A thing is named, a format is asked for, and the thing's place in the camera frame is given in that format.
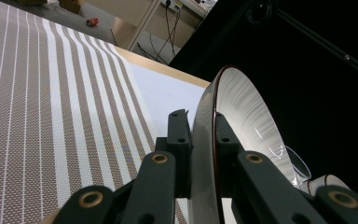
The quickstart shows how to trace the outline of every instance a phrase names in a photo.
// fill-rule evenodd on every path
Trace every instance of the floor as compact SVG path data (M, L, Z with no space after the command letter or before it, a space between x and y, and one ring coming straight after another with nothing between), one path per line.
M89 3L83 4L79 13L75 14L60 7L57 0L48 0L48 3L43 6L21 6L13 0L0 1L86 35L99 38L115 46L117 45L111 31L115 16ZM97 26L88 27L86 25L86 20L91 18L98 18L99 23ZM168 64L179 50L177 47L172 49L172 45L168 40L162 40L148 32L144 32L140 36L139 47L135 47L132 52L159 63Z

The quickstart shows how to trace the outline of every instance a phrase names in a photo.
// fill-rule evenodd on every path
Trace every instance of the striped surface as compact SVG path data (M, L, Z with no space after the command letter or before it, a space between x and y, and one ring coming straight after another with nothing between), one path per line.
M157 136L132 76L114 46L0 3L0 223L136 177Z

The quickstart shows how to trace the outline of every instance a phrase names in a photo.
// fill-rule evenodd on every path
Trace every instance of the power strip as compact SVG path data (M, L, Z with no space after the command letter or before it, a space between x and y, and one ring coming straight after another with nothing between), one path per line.
M161 0L161 3L164 5L164 6L167 6L167 0ZM170 9L176 11L176 7L178 8L182 8L182 5L183 3L181 3L179 0L171 0L171 4L169 6Z

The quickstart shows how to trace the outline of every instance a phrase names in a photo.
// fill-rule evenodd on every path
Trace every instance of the wire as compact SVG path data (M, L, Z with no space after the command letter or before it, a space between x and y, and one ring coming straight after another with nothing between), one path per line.
M156 55L157 55L157 59L158 59L158 53L157 53L157 51L156 51L156 49L155 49L155 47L154 47L154 45L153 45L152 34L151 34L151 33L149 33L149 40L150 40L150 45L152 46L153 51L155 51L155 53L156 53Z
M168 27L168 38L165 40L165 43L164 45L161 47L161 49L159 50L158 54L157 54L157 58L159 57L159 54L162 52L162 50L164 49L165 45L168 43L168 40L171 40L171 45L172 45L172 51L174 52L174 48L173 48L173 42L172 42L172 39L171 39L171 36L173 34L173 32L176 30L176 26L177 26L177 23L179 22L179 19L180 19L180 13L176 13L176 19L175 19L175 24L172 28L172 30L170 31L170 25L169 25L169 22L168 22L168 8L166 7L165 8L165 19L166 19L166 22L167 22L167 27Z
M159 62L159 63L165 63L165 64L168 64L167 62L165 62L162 58L160 58L162 60L159 61L158 58L154 57L153 55L151 55L149 52L147 52L146 50L144 50L141 45L139 43L136 43L139 50L141 51L141 53L148 59L154 59L156 62Z
M179 7L175 7L176 8L176 21L175 21L175 25L173 26L173 37L172 37L172 57L174 58L176 56L176 52L175 49L173 47L173 43L175 42L175 34L176 34L176 25L179 22L179 18L180 18L180 8Z

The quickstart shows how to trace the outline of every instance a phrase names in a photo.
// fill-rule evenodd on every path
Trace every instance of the black wall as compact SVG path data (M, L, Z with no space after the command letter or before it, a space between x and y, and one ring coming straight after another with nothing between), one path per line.
M251 24L250 3L219 0L170 66L209 81L238 66L313 177L333 174L358 192L358 70L277 15ZM358 59L358 1L286 0L276 8Z

